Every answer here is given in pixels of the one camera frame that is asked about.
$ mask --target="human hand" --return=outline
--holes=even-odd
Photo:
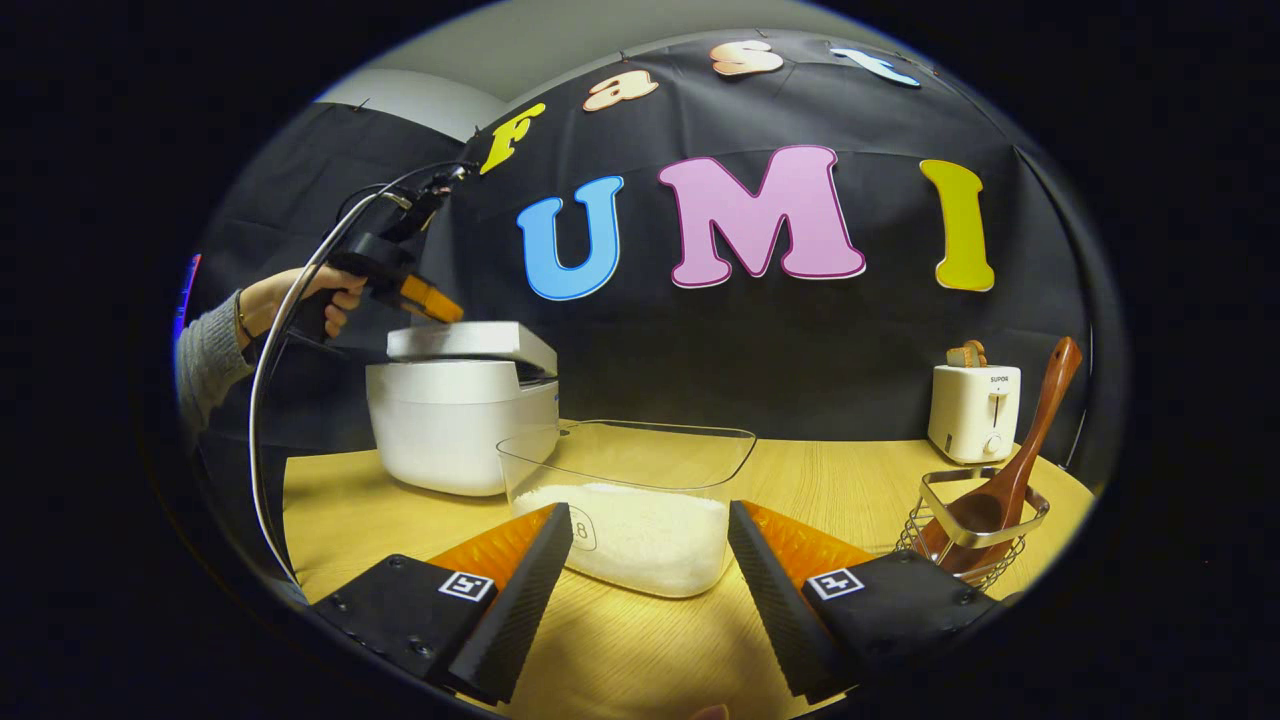
[[[236,328],[241,348],[246,347],[252,337],[271,329],[271,322],[275,320],[275,314],[284,302],[284,296],[288,295],[301,272],[302,268],[294,268],[276,273],[257,281],[241,292],[241,314],[244,315],[244,324]],[[342,327],[347,324],[347,313],[360,306],[360,296],[365,291],[366,279],[329,265],[321,265],[298,301],[301,302],[321,290],[339,291],[334,293],[333,301],[324,309],[325,333],[329,337],[338,337]]]

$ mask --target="white wall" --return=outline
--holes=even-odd
[[[765,29],[765,28],[759,28],[759,29],[762,29],[765,35],[768,35],[768,29]],[[728,33],[737,32],[737,33],[741,33],[741,36],[742,36],[744,40],[755,40],[755,38],[759,37],[759,35],[756,35],[756,28],[732,28],[732,27],[727,27],[727,28],[723,28],[723,29],[713,31],[713,32],[695,32],[695,33],[681,35],[681,36],[676,36],[676,37],[664,37],[664,38],[654,40],[652,42],[645,42],[644,45],[636,45],[634,47],[620,47],[618,50],[621,50],[626,55],[639,55],[641,53],[649,53],[650,50],[658,50],[658,49],[667,47],[667,46],[671,46],[671,45],[678,45],[681,42],[689,42],[689,41],[692,41],[692,40],[698,40],[698,38],[705,37],[708,35],[719,35],[722,32],[728,32]],[[883,47],[884,50],[897,50],[897,51],[902,53],[904,55],[906,55],[908,58],[911,58],[913,60],[925,61],[919,54],[908,54],[904,50],[901,50],[901,45],[900,44],[895,44],[892,41],[888,41],[887,38],[884,38],[882,36],[878,36],[878,35],[874,35],[874,33],[859,32],[859,33],[851,33],[851,35],[842,35],[842,33],[833,33],[833,32],[822,32],[822,33],[818,33],[818,35],[822,35],[824,37],[829,37],[832,40],[852,40],[852,41],[865,42],[868,45],[873,45],[873,46],[877,46],[877,47]],[[765,42],[768,41],[768,38],[762,38],[762,40],[765,40]],[[513,99],[511,102],[507,102],[504,113],[520,108],[521,105],[529,102],[530,99],[536,97],[538,95],[541,95],[543,92],[547,92],[548,90],[556,87],[557,85],[559,85],[562,82],[573,79],[575,77],[581,76],[582,73],[591,72],[591,70],[594,70],[596,68],[603,68],[605,65],[611,65],[611,64],[613,64],[616,61],[618,61],[618,53],[613,51],[613,53],[609,53],[608,55],[604,55],[602,58],[595,58],[590,63],[585,63],[585,64],[579,65],[579,67],[576,67],[576,68],[573,68],[571,70],[561,73],[557,77],[554,77],[552,79],[548,79],[547,82],[539,83],[538,86],[530,88],[529,91],[520,94],[520,96],[517,96],[516,99]]]
[[[506,0],[428,29],[366,67],[430,73],[509,104],[618,50],[731,28],[809,31],[925,61],[897,40],[796,0]]]
[[[365,104],[439,131],[461,142],[502,114],[506,102],[442,77],[387,68],[356,70],[326,90],[317,102]]]

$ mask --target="wooden spoon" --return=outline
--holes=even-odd
[[[1079,346],[1069,337],[1057,341],[1053,355],[1048,360],[1048,369],[1044,370],[1044,382],[1041,384],[1039,402],[1036,405],[1036,419],[1032,429],[1023,441],[1021,450],[1009,461],[996,477],[982,486],[969,491],[947,509],[951,515],[969,530],[978,533],[993,533],[1012,528],[1021,521],[1023,498],[1027,496],[1027,480],[1032,477],[1032,466],[1039,455],[1041,445],[1050,425],[1053,424],[1053,415],[1057,406],[1066,395],[1068,386],[1075,369],[1080,366]],[[947,532],[937,520],[929,521],[920,533],[928,555],[936,557],[946,548]],[[974,568],[982,568],[998,561],[1012,541],[1005,541],[992,547],[968,548],[959,544],[952,546],[942,559],[942,569],[948,573],[966,573]]]

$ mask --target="white toaster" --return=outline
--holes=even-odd
[[[998,462],[1012,455],[1021,377],[1007,365],[933,368],[929,439],[961,464]]]

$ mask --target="black backdrop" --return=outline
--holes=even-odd
[[[197,245],[202,254],[188,322],[264,277],[298,268],[315,252],[339,205],[356,190],[390,182],[413,168],[451,160],[462,143],[419,123],[370,109],[312,102],[282,128],[228,190]],[[422,252],[422,238],[408,242]],[[387,333],[410,315],[365,301],[329,341],[346,360],[288,345],[260,407],[259,450],[266,511],[283,527],[288,457],[375,447],[365,401],[365,365],[385,361]],[[209,482],[204,500],[232,538],[283,578],[261,537],[248,469],[248,397],[237,383],[200,438]],[[282,548],[288,555],[288,548]]]
[[[735,78],[713,72],[712,47],[762,35],[786,60],[781,69]],[[922,87],[887,82],[831,47],[891,60]],[[646,70],[658,90],[595,113],[582,109],[593,86],[628,70]],[[449,223],[442,228],[451,232],[433,232],[429,242],[451,246],[467,319],[520,320],[559,352],[564,416],[739,427],[783,439],[922,438],[932,368],[948,347],[979,338],[992,363],[1023,369],[1020,441],[1057,340],[1071,336],[1087,359],[1092,352],[1076,246],[1097,238],[1064,225],[1059,204],[1075,200],[1047,192],[1024,160],[1024,154],[1041,154],[1036,143],[993,122],[946,76],[879,49],[809,33],[719,33],[620,58],[564,82],[483,128],[465,156],[483,163],[493,128],[536,102],[547,110],[513,143],[513,156],[456,190],[443,211]],[[717,254],[733,268],[730,279],[676,287],[671,270],[681,261],[680,223],[658,172],[710,156],[755,192],[773,151],[788,145],[836,151],[835,183],[865,272],[820,282],[785,274],[781,258],[790,238],[783,225],[763,277],[750,277],[718,238]],[[996,272],[989,292],[947,290],[934,279],[942,214],[937,191],[918,168],[931,158],[964,165],[982,179],[987,259]],[[589,251],[585,213],[573,192],[603,176],[625,181],[616,196],[618,266],[588,297],[545,300],[525,277],[516,217],[532,202],[561,197],[558,252],[564,266],[573,266]],[[1093,269],[1092,282],[1106,286],[1105,269],[1096,263]],[[1094,310],[1116,313],[1114,305]],[[1044,457],[1068,464],[1085,401],[1098,391],[1087,361],[1044,442]],[[1110,471],[1106,462],[1070,469],[1092,487]]]

